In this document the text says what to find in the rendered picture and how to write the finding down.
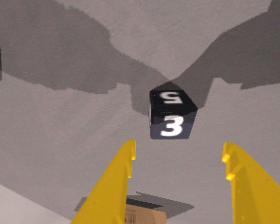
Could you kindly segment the dark grey cube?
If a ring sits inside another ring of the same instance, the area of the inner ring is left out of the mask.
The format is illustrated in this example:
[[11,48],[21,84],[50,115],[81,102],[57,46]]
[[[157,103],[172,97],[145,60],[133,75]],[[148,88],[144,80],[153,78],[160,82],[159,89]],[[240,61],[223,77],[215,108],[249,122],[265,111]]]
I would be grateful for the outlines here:
[[188,139],[197,110],[197,106],[184,90],[151,90],[150,138]]

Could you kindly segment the cardboard box with flaps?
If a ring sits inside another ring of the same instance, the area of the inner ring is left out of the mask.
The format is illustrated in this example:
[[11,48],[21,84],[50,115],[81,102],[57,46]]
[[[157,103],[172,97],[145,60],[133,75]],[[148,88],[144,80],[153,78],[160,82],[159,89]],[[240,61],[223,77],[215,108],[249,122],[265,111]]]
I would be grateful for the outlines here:
[[167,224],[166,213],[126,204],[125,224]]

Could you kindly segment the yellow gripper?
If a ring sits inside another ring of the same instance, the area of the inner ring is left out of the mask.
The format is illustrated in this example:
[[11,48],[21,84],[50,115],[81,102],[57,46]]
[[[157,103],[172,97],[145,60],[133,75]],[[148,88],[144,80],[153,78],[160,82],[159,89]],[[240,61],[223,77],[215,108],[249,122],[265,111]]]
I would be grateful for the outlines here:
[[[70,224],[125,224],[135,139],[116,153]],[[280,187],[241,147],[225,142],[222,161],[231,180],[234,224],[280,224]]]

